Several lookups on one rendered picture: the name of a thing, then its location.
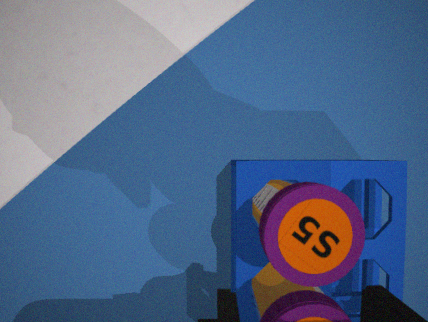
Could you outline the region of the blue tube rack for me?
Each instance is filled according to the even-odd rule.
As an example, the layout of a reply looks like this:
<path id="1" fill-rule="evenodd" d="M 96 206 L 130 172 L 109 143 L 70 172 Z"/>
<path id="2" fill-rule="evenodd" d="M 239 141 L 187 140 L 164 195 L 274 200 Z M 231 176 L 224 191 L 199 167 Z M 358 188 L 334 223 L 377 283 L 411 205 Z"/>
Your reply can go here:
<path id="1" fill-rule="evenodd" d="M 252 279 L 269 260 L 252 216 L 252 198 L 270 180 L 328 185 L 360 210 L 366 234 L 362 255 L 343 278 L 319 287 L 352 322 L 360 322 L 362 290 L 379 285 L 380 267 L 386 272 L 386 289 L 403 301 L 407 161 L 231 160 L 231 292 L 236 292 L 240 322 L 259 322 Z M 382 189 L 389 195 L 389 213 L 381 227 Z"/>

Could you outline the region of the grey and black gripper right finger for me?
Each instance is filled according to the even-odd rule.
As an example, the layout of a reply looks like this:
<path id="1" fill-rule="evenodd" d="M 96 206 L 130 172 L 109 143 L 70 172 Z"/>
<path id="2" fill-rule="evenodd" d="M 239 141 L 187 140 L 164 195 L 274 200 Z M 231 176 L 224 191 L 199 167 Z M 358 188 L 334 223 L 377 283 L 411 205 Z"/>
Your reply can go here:
<path id="1" fill-rule="evenodd" d="M 428 322 L 382 285 L 368 285 L 361 294 L 360 322 Z"/>

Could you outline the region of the blue flat mat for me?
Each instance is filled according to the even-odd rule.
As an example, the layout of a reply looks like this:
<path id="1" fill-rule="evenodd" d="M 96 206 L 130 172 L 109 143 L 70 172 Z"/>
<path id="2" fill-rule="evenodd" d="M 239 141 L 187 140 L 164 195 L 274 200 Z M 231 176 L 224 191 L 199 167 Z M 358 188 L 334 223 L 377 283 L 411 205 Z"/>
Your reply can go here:
<path id="1" fill-rule="evenodd" d="M 255 0 L 0 209 L 0 322 L 217 319 L 231 160 L 407 161 L 428 321 L 428 0 Z"/>

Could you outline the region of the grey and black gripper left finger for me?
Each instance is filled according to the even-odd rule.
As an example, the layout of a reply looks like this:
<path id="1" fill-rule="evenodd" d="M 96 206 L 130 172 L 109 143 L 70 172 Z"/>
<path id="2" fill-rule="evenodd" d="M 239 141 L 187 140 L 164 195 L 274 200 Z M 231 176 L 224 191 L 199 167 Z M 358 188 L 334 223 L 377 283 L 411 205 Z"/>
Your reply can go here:
<path id="1" fill-rule="evenodd" d="M 236 292 L 217 289 L 217 319 L 198 319 L 198 322 L 240 322 Z"/>

